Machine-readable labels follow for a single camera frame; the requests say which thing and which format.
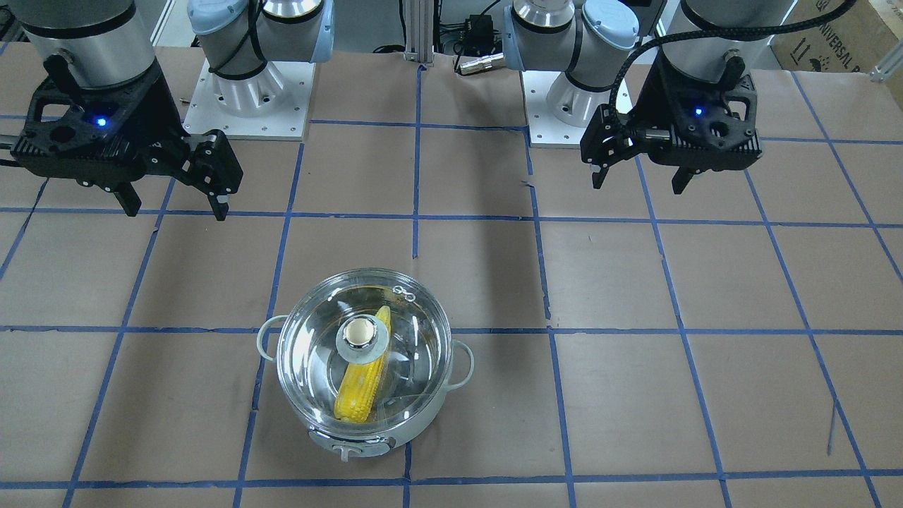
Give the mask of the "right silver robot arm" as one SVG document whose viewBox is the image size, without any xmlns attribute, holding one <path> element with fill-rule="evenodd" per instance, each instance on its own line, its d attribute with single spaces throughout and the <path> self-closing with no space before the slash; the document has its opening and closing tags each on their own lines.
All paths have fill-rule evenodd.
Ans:
<svg viewBox="0 0 903 508">
<path fill-rule="evenodd" d="M 301 136 L 304 99 L 281 66 L 329 61 L 330 1 L 190 1 L 191 30 L 204 51 L 200 99 L 185 128 L 148 29 L 133 1 L 10 1 L 47 77 L 25 125 L 4 135 L 7 167 L 72 180 L 113 194 L 138 214 L 133 183 L 168 176 L 207 197 L 217 221 L 244 171 L 229 144 L 244 120 L 260 135 Z"/>
</svg>

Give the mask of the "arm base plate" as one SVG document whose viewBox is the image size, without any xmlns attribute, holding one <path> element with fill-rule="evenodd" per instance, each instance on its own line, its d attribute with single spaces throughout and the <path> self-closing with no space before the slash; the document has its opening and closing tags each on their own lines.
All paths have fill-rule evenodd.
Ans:
<svg viewBox="0 0 903 508">
<path fill-rule="evenodd" d="M 533 147 L 578 149 L 583 134 L 610 91 L 575 86 L 564 72 L 523 71 L 523 105 Z"/>
<path fill-rule="evenodd" d="M 275 61 L 257 76 L 226 80 L 205 62 L 183 126 L 191 135 L 222 130 L 229 140 L 303 141 L 317 68 Z"/>
</svg>

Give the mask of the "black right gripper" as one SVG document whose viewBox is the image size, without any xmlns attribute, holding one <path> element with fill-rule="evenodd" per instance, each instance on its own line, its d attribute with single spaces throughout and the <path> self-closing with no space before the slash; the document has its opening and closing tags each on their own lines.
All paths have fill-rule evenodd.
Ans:
<svg viewBox="0 0 903 508">
<path fill-rule="evenodd" d="M 43 61 L 47 78 L 32 94 L 10 154 L 36 176 L 68 178 L 107 188 L 129 217 L 142 200 L 132 182 L 171 176 L 209 196 L 218 222 L 226 221 L 229 194 L 244 174 L 222 130 L 190 135 L 158 61 L 123 83 L 88 89 L 74 64 L 54 54 Z"/>
</svg>

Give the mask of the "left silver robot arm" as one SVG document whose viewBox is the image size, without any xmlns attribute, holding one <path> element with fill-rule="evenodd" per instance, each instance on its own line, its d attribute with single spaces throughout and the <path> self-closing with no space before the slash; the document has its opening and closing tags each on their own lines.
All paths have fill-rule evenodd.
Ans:
<svg viewBox="0 0 903 508">
<path fill-rule="evenodd" d="M 763 155 L 749 56 L 781 29 L 778 1 L 681 1 L 669 32 L 646 40 L 622 1 L 513 1 L 501 36 L 508 67 L 555 72 L 559 119 L 594 188 L 646 155 L 674 167 L 681 194 L 697 174 L 743 171 Z"/>
</svg>

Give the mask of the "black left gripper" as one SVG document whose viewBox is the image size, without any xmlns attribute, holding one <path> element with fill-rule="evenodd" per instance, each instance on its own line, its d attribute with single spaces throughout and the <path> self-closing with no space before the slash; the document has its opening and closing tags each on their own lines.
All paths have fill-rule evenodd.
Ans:
<svg viewBox="0 0 903 508">
<path fill-rule="evenodd" d="M 720 58 L 726 69 L 704 83 L 658 55 L 632 110 L 600 105 L 580 141 L 581 158 L 593 164 L 593 189 L 610 167 L 646 154 L 678 167 L 673 193 L 680 195 L 699 171 L 741 171 L 763 155 L 756 129 L 757 91 L 739 55 Z"/>
</svg>

